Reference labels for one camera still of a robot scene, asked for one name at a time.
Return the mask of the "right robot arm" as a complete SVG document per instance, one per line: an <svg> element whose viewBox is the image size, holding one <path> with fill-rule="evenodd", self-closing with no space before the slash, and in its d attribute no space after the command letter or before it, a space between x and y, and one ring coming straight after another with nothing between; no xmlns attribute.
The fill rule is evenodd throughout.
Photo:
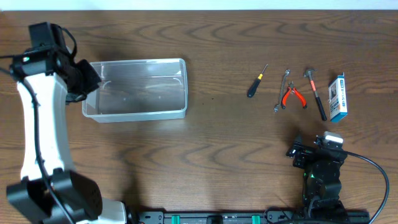
<svg viewBox="0 0 398 224"><path fill-rule="evenodd" d="M302 135L296 135L286 156L293 166L304 170L302 216L305 219L347 222L348 214L340 201L340 168L347 155L343 153L343 138L324 132L317 136L315 147L306 146Z"/></svg>

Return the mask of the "black yellow screwdriver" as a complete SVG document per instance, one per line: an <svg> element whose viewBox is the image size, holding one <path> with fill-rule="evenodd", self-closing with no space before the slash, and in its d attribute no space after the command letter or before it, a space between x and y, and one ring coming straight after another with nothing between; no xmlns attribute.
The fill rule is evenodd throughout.
<svg viewBox="0 0 398 224"><path fill-rule="evenodd" d="M252 98L255 95L255 93L257 91L257 88L258 88L258 86L259 86L259 84L260 84L260 82L261 82L261 80L262 80L262 78L264 76L264 72L265 72L265 70L267 69L268 66L269 66L268 64L266 64L264 66L262 72L258 75L258 77L254 80L253 84L250 86L250 88L249 88L249 90L247 92L247 95L246 95L248 98Z"/></svg>

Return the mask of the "black mounting rail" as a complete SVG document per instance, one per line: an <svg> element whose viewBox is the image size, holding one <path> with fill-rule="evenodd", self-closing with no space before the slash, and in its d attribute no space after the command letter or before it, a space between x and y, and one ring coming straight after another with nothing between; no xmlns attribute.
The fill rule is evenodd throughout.
<svg viewBox="0 0 398 224"><path fill-rule="evenodd" d="M137 224L273 224L273 223L368 223L366 212L349 212L346 218L307 218L288 211L270 209L265 212L162 212L149 211L136 215Z"/></svg>

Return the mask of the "clear plastic storage container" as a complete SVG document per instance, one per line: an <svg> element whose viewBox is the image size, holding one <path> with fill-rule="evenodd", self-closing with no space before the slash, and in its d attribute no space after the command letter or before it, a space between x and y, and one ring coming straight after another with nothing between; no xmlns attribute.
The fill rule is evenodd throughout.
<svg viewBox="0 0 398 224"><path fill-rule="evenodd" d="M92 62L99 88L82 102L98 123L180 119L188 106L187 68L182 58Z"/></svg>

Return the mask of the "silver double-ended wrench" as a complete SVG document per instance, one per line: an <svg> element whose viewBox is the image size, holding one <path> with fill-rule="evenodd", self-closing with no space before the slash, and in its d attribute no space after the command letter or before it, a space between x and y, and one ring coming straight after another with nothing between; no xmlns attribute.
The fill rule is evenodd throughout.
<svg viewBox="0 0 398 224"><path fill-rule="evenodd" d="M290 70L286 69L285 73L284 73L284 76L282 77L282 81L281 81L278 103L274 106L274 112L275 113L278 112L279 107L280 107L280 105L282 103L282 97L283 97L283 94L284 94L285 81L286 81L286 78L289 76L289 74L290 74Z"/></svg>

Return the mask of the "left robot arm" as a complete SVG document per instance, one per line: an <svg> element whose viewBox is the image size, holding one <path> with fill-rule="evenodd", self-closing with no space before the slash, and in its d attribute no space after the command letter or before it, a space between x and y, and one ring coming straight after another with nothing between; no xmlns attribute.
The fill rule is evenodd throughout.
<svg viewBox="0 0 398 224"><path fill-rule="evenodd" d="M29 26L31 47L14 55L9 75L24 110L25 154L21 180L9 185L9 203L31 223L126 223L126 206L101 196L97 183L76 172L65 108L95 91L100 76L75 61L66 28L49 22Z"/></svg>

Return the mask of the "red handled pliers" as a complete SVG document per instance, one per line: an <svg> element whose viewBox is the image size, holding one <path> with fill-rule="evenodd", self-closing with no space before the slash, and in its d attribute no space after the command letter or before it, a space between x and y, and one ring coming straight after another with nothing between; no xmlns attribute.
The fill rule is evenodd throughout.
<svg viewBox="0 0 398 224"><path fill-rule="evenodd" d="M290 95L295 95L301 102L302 104L302 108L303 109L307 109L307 101L304 98L304 96L296 89L296 87L294 86L294 82L292 80L290 80L288 82L288 88L286 93L283 95L282 97L282 101L281 101L281 107L282 109L286 109L287 106L287 99Z"/></svg>

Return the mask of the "small hammer black red handle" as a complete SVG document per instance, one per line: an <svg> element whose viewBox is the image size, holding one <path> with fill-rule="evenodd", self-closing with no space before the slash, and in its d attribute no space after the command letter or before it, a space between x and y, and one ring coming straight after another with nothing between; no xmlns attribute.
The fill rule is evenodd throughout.
<svg viewBox="0 0 398 224"><path fill-rule="evenodd" d="M312 91L313 91L313 94L314 94L314 97L315 97L315 101L317 102L317 106L318 106L318 110L320 112L321 119L323 121L326 121L327 120L327 116L326 116L325 110L323 108L322 101L321 101L321 99L319 97L319 94L317 92L317 88L315 86L315 82L313 80L313 73L314 72L315 72L314 69L308 68L308 69L306 69L306 71L304 71L303 76L309 79L309 82L310 82L310 85L311 85L311 88L312 88Z"/></svg>

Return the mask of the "blue white cardboard box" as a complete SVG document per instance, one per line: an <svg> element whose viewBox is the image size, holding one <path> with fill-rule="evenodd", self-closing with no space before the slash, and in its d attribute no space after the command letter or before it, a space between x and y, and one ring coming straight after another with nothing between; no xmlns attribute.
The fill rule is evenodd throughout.
<svg viewBox="0 0 398 224"><path fill-rule="evenodd" d="M330 121L337 123L348 114L345 73L338 75L328 86Z"/></svg>

